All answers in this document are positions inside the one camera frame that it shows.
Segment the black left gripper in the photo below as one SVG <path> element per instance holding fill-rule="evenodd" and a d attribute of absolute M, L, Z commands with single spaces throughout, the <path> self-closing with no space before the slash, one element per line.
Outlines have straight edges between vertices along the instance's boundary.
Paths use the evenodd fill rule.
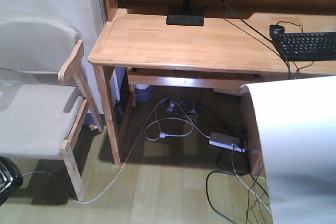
<path fill-rule="evenodd" d="M 23 184 L 23 176 L 18 167 L 1 156 L 1 205 Z"/>

